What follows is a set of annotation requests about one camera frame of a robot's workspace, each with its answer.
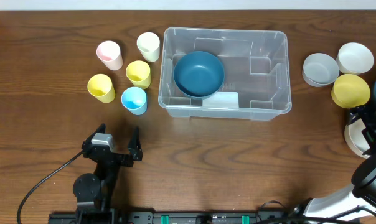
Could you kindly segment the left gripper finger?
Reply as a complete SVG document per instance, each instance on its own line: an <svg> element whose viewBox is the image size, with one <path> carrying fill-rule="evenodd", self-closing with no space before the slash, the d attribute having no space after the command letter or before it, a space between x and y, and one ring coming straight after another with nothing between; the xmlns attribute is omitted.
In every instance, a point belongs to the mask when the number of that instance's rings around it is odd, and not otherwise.
<svg viewBox="0 0 376 224"><path fill-rule="evenodd" d="M136 127L128 144L128 150L134 161L142 161L143 150L139 139L139 128Z"/></svg>
<svg viewBox="0 0 376 224"><path fill-rule="evenodd" d="M99 125L99 127L91 135L89 135L88 138L86 138L86 140L84 140L82 146L86 146L87 144L90 144L91 140L95 136L95 134L97 134L97 133L104 134L105 130L106 130L106 125L105 125L105 123L102 123L101 125Z"/></svg>

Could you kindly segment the yellow small bowl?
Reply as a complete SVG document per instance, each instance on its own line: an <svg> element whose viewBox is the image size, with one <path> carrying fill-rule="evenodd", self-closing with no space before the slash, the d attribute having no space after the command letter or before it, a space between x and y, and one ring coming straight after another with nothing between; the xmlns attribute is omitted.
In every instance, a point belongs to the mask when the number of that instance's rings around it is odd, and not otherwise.
<svg viewBox="0 0 376 224"><path fill-rule="evenodd" d="M334 82L331 96L335 104L350 109L369 101L370 87L360 76L343 74Z"/></svg>

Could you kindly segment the white small bowl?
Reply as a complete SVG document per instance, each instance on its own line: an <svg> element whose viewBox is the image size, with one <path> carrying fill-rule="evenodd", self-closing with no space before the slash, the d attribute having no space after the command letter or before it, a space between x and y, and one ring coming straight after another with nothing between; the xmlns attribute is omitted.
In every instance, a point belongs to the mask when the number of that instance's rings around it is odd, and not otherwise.
<svg viewBox="0 0 376 224"><path fill-rule="evenodd" d="M339 49L336 62L343 74L360 75L373 67L374 56L366 46L349 42Z"/></svg>

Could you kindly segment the grey small bowl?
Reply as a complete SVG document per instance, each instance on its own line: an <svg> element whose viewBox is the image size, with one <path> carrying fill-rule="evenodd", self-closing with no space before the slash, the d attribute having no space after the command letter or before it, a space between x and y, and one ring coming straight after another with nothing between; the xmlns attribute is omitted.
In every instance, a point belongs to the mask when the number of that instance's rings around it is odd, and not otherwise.
<svg viewBox="0 0 376 224"><path fill-rule="evenodd" d="M334 83L339 73L337 62L327 54L311 54L303 63L303 79L313 87L323 87Z"/></svg>

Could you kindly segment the large dark blue bowl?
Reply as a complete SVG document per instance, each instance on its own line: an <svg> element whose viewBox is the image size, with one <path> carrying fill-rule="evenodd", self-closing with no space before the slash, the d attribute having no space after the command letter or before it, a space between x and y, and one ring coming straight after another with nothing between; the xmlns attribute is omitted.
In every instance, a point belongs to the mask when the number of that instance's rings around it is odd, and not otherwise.
<svg viewBox="0 0 376 224"><path fill-rule="evenodd" d="M174 82L190 98L204 99L216 93L225 81L223 63L213 54L196 51L183 56L174 67Z"/></svg>

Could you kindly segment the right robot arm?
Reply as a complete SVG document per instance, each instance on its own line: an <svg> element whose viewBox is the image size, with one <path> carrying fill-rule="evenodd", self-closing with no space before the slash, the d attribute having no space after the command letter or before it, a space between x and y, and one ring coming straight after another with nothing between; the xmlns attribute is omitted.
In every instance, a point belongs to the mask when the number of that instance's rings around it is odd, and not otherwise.
<svg viewBox="0 0 376 224"><path fill-rule="evenodd" d="M376 217L376 107L363 105L350 109L344 139L355 154L364 158L351 183L331 195L296 207L300 215L316 217L318 223Z"/></svg>

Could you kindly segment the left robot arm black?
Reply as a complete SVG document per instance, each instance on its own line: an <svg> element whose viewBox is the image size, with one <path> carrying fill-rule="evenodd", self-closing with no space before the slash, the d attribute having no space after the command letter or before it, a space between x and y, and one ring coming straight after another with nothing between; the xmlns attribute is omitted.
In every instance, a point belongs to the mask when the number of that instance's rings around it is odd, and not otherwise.
<svg viewBox="0 0 376 224"><path fill-rule="evenodd" d="M114 151L113 136L105 133L105 129L101 124L82 144L83 157L94 161L96 168L93 173L78 177L73 184L79 210L109 209L120 168L132 167L135 161L143 158L139 128L134 130L129 141L129 154Z"/></svg>

